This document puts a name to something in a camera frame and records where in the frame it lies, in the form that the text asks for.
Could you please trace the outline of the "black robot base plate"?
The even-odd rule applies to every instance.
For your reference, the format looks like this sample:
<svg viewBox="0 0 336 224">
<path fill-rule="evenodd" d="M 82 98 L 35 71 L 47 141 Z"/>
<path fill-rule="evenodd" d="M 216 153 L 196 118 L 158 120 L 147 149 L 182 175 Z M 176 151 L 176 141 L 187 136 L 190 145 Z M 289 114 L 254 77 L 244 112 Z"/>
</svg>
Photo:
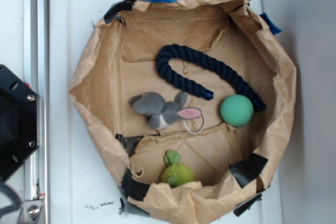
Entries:
<svg viewBox="0 0 336 224">
<path fill-rule="evenodd" d="M 1 181 L 38 149 L 38 95 L 1 65 Z"/>
</svg>

